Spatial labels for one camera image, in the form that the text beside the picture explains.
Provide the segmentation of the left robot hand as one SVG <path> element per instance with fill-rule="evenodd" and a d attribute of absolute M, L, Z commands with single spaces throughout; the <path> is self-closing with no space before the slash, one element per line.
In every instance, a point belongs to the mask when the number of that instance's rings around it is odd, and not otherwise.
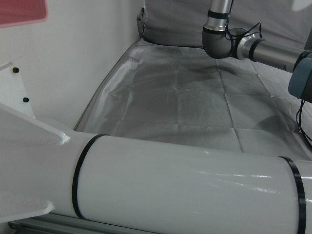
<path fill-rule="evenodd" d="M 292 1 L 292 10 L 301 11 L 312 4 L 312 0 L 293 0 Z"/>

